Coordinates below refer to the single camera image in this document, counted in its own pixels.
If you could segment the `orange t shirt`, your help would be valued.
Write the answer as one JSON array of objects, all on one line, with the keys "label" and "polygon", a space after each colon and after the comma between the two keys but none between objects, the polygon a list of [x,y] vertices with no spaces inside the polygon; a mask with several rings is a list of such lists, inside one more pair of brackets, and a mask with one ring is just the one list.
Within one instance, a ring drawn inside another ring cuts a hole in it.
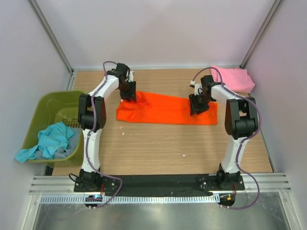
[{"label": "orange t shirt", "polygon": [[190,115],[187,98],[137,91],[135,102],[119,103],[116,119],[130,123],[217,125],[218,104],[209,103],[209,110]]}]

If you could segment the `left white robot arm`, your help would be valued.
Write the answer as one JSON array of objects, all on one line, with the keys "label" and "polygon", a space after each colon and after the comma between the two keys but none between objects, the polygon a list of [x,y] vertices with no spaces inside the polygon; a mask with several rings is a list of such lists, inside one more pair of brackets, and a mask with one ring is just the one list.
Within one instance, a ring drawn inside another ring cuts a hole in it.
[{"label": "left white robot arm", "polygon": [[75,179],[75,192],[95,192],[103,185],[100,172],[99,146],[106,124],[105,102],[111,93],[119,90],[121,100],[136,102],[136,82],[130,68],[123,63],[105,61],[101,83],[88,94],[79,97],[78,123],[84,138],[83,163]]}]

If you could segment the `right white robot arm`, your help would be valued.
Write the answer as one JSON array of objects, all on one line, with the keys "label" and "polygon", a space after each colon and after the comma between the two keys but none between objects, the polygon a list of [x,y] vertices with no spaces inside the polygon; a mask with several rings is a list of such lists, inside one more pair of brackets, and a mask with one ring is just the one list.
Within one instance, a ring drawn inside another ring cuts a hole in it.
[{"label": "right white robot arm", "polygon": [[219,101],[225,106],[224,128],[228,144],[224,159],[215,175],[198,178],[201,189],[231,190],[244,189],[241,177],[242,156],[249,139],[259,129],[258,113],[253,97],[236,94],[221,82],[214,82],[211,75],[205,75],[200,83],[190,82],[194,93],[189,95],[190,115],[201,115],[209,110],[209,103]]}]

